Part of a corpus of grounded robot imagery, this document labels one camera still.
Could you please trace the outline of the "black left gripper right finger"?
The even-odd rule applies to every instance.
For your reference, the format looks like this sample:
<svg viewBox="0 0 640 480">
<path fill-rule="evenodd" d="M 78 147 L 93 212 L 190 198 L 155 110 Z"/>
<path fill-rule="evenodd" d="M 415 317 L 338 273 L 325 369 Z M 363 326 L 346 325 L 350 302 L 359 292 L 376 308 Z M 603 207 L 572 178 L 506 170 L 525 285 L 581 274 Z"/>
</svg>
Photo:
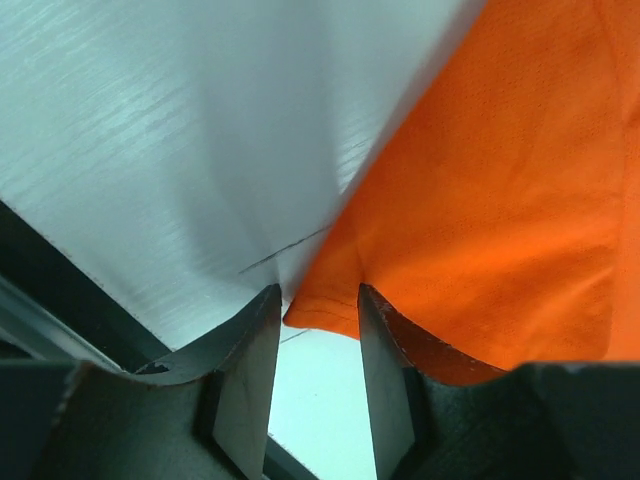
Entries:
<svg viewBox="0 0 640 480">
<path fill-rule="evenodd" d="M 635 362 L 481 362 L 361 285 L 358 320 L 381 479 L 635 479 Z"/>
</svg>

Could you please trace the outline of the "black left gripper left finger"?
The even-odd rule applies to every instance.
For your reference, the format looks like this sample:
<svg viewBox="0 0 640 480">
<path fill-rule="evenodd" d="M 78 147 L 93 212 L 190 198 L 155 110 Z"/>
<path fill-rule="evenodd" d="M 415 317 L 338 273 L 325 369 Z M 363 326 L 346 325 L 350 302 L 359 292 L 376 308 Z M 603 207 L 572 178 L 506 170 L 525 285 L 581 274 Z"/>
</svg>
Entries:
<svg viewBox="0 0 640 480">
<path fill-rule="evenodd" d="M 259 479 L 281 288 L 136 374 L 82 367 L 39 460 L 42 479 Z"/>
</svg>

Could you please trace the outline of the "orange t shirt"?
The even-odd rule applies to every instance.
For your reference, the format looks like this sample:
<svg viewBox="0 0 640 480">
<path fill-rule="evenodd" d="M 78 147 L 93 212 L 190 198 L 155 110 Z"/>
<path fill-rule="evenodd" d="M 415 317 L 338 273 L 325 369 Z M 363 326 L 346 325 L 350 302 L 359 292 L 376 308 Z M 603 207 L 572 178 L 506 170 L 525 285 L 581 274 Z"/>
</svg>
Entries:
<svg viewBox="0 0 640 480">
<path fill-rule="evenodd" d="M 369 169 L 285 323 L 361 284 L 499 368 L 639 356 L 639 5 L 490 1 Z"/>
</svg>

